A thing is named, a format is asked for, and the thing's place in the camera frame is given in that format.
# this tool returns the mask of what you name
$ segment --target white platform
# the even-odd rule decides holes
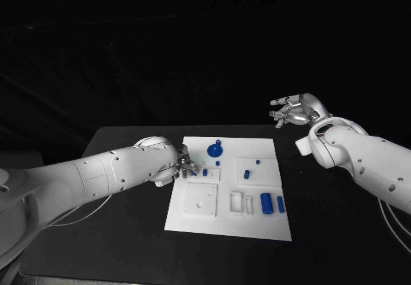
[[[217,140],[221,140],[223,155],[214,158],[208,155],[208,147],[211,144],[215,144]],[[203,176],[203,171],[197,177],[188,175],[188,179],[184,179],[182,177],[177,179],[165,229],[178,232],[292,241],[286,209],[288,201],[282,189],[282,178],[273,140],[260,138],[185,137],[184,144],[190,148],[191,158],[198,166],[201,168],[221,170],[220,181],[215,181],[215,178],[210,181],[203,179],[200,177]],[[244,160],[246,164],[241,164],[241,167],[247,166],[249,168],[254,167],[253,161],[256,161],[256,159],[260,159],[262,161],[260,165],[256,164],[257,168],[254,170],[250,169],[250,181],[247,182],[250,185],[240,185],[240,171],[244,170],[237,168],[239,158],[250,159]],[[262,184],[262,180],[253,182],[252,178],[257,178],[257,173],[260,173],[260,175],[269,175],[265,183],[269,183],[270,186],[257,185]],[[188,206],[188,185],[197,183],[207,185],[200,186],[200,189],[203,189],[200,190],[200,201],[195,202],[194,198],[190,202],[192,210],[198,211],[198,213],[203,212],[201,209],[205,205],[205,201],[208,197],[211,197],[204,196],[207,193],[207,190],[204,189],[205,187],[217,185],[217,210],[215,212],[210,212],[210,208],[204,209],[204,213],[210,212],[210,215],[197,213],[187,214],[185,212],[185,207]],[[241,214],[230,213],[231,192],[241,192]],[[275,214],[272,215],[263,214],[262,193],[272,194],[275,207]],[[283,196],[285,199],[286,213],[283,214],[279,211],[277,196]],[[252,216],[247,215],[246,212],[246,197],[252,197]]]

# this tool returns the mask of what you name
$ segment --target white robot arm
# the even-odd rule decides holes
[[[312,126],[309,136],[296,142],[302,155],[314,154],[325,168],[344,167],[355,183],[411,214],[411,150],[334,117],[309,93],[277,99],[272,105],[285,105],[270,112],[277,128],[288,123]]]
[[[187,146],[177,150],[164,137],[45,167],[0,169],[0,269],[68,210],[146,181],[164,186],[188,169],[198,173]]]

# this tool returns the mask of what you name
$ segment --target black table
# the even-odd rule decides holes
[[[411,257],[386,225],[377,198],[340,167],[302,156],[309,127],[132,126],[99,130],[84,157],[164,136],[273,138],[293,242],[165,231],[174,184],[153,182],[116,194],[80,223],[45,229],[22,273],[151,284],[407,284]],[[76,220],[104,199],[73,214]]]

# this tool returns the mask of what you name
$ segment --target blue small part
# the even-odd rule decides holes
[[[263,193],[260,197],[262,197],[263,214],[272,215],[275,213],[272,195],[270,193]]]
[[[277,196],[277,202],[279,202],[279,210],[282,213],[285,213],[285,204],[283,204],[283,197]]]
[[[208,155],[211,157],[220,157],[223,154],[221,140],[217,140],[217,144],[208,147]]]
[[[249,179],[250,178],[250,170],[247,170],[246,172],[244,172],[244,179]]]

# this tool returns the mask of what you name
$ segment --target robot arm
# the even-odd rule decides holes
[[[181,169],[184,177],[198,173],[187,146],[177,150],[164,137],[45,167],[0,169],[0,269],[68,210],[146,181],[166,185]]]
[[[370,136],[352,121],[334,117],[318,98],[305,93],[272,101],[277,127],[311,124],[309,136],[296,142],[302,155],[314,154],[325,168],[344,167],[355,183],[411,214],[411,150]]]

